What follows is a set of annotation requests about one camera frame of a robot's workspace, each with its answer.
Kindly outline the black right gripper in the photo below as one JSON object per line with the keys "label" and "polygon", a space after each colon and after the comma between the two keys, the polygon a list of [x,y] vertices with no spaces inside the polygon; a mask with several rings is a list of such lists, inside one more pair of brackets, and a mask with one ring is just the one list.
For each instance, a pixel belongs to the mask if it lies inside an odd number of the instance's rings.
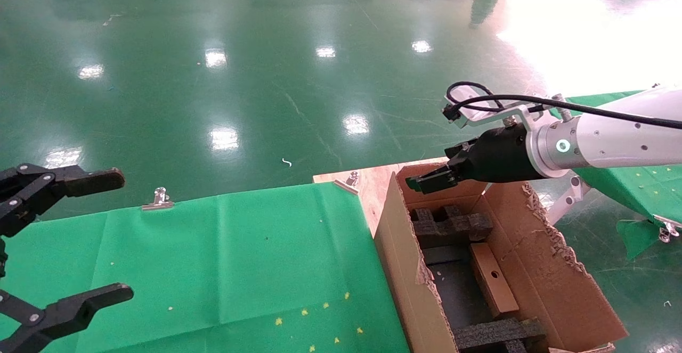
{"label": "black right gripper", "polygon": [[456,161],[430,173],[405,178],[413,191],[431,194],[457,186],[461,180],[511,183],[536,179],[536,169],[526,146],[527,130],[522,125],[489,129],[473,140],[445,149],[445,156]]}

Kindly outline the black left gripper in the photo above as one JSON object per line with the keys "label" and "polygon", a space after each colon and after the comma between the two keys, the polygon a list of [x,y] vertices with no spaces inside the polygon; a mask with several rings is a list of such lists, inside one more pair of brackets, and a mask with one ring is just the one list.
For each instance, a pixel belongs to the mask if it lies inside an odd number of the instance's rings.
{"label": "black left gripper", "polygon": [[[21,164],[1,172],[1,234],[13,237],[58,203],[119,190],[126,184],[118,168],[88,173],[80,166],[43,168]],[[0,239],[0,278],[6,276],[8,255]],[[50,343],[88,328],[101,309],[131,300],[134,291],[126,284],[110,284],[46,305],[44,309],[2,290],[1,312],[20,323],[2,339],[2,352],[41,352]]]}

